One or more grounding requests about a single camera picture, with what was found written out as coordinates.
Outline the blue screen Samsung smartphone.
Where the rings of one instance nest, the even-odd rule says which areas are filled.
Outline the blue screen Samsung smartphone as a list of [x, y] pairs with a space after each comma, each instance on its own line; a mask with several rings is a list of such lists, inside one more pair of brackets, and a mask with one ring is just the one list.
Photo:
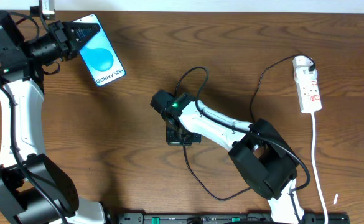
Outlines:
[[126, 75], [109, 38], [95, 14], [74, 20], [79, 23], [96, 23], [100, 31], [80, 50], [96, 86], [104, 86]]

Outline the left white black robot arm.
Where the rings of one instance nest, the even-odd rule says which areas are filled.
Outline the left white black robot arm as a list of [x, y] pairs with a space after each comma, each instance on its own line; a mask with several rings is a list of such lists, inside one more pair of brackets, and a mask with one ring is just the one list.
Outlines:
[[49, 159], [42, 132], [44, 67], [75, 58], [100, 27], [57, 21], [45, 30], [25, 40], [14, 13], [0, 11], [0, 212], [10, 223], [111, 223]]

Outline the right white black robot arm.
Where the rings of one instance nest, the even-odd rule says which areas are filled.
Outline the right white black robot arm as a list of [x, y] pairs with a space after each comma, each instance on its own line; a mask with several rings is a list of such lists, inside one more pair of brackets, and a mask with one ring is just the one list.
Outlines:
[[208, 108], [197, 97], [175, 97], [159, 90], [151, 106], [167, 125], [167, 143], [186, 148], [202, 137], [227, 150], [249, 188], [271, 207], [278, 223], [300, 223], [304, 211], [296, 198], [299, 158], [267, 121], [239, 121]]

